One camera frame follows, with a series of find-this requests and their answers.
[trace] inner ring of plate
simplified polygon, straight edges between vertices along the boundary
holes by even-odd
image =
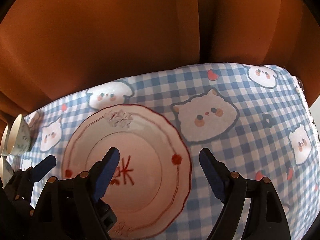
[[[102,200],[115,212],[130,213],[145,208],[161,187],[163,169],[158,153],[138,134],[115,132],[103,137],[92,147],[85,163],[86,170],[102,159],[110,147],[118,148],[120,162],[113,177],[114,183],[109,185]]]

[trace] tablecloth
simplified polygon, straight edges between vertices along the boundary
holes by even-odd
[[[206,239],[212,230],[222,203],[214,197],[199,164],[202,147],[213,150],[218,161],[223,161],[229,170],[238,171],[245,178],[268,176],[272,179],[283,205],[289,207],[287,219],[292,239],[299,240],[314,221],[319,212],[317,133],[294,77],[278,66],[266,67],[269,73],[265,75],[274,81],[275,86],[259,83],[251,76],[251,70],[260,75],[259,71],[263,68],[233,63],[192,65],[117,81],[125,86],[122,90],[127,92],[116,103],[146,106],[163,115],[177,127],[191,155],[191,191],[184,209],[163,233],[153,239]],[[183,131],[184,120],[179,119],[174,106],[180,107],[197,96],[207,95],[208,91],[219,93],[238,112],[235,112],[234,123],[227,132],[215,138],[200,138],[192,142],[193,135]],[[94,89],[84,90],[39,109],[39,119],[30,128],[31,150],[22,156],[7,158],[17,169],[26,162],[34,166],[49,154],[56,157],[56,167],[35,184],[32,206],[36,205],[50,176],[61,179],[61,162],[69,139],[79,125],[99,109],[95,105],[97,102],[90,101],[90,96],[94,94]],[[30,123],[30,115],[25,119]],[[62,128],[61,139],[43,152],[43,127],[58,119]],[[290,136],[300,128],[307,133],[312,147],[303,164],[295,159],[294,146],[290,142]],[[249,205],[247,200],[235,239],[241,238]]]

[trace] plate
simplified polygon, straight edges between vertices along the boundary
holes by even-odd
[[[89,170],[110,147],[120,151],[119,165],[102,198],[118,218],[110,237],[141,239],[161,233],[181,213],[190,192],[191,159],[179,133],[144,106],[102,109],[72,135],[62,177]]]

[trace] brown curtain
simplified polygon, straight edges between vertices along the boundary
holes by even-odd
[[[122,77],[275,64],[320,94],[320,28],[301,0],[17,0],[0,24],[0,132],[19,113]]]

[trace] white cartoon character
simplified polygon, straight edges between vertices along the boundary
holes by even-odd
[[[312,146],[304,125],[300,125],[294,132],[290,132],[289,140],[293,149],[296,164],[300,165],[306,161],[311,152]]]
[[[36,121],[38,121],[40,115],[37,111],[35,111],[35,112],[31,113],[29,115],[29,117],[30,117],[30,119],[28,121],[28,126],[32,127],[36,123]]]
[[[239,119],[238,109],[215,89],[174,104],[172,109],[182,135],[190,144],[217,139]]]
[[[61,117],[47,127],[42,128],[40,151],[46,152],[55,146],[61,139]]]
[[[89,106],[101,110],[109,106],[123,104],[126,98],[134,95],[134,92],[128,83],[115,81],[90,88],[87,94],[91,94]]]
[[[275,88],[278,74],[266,66],[244,65],[248,68],[249,79],[264,88]]]

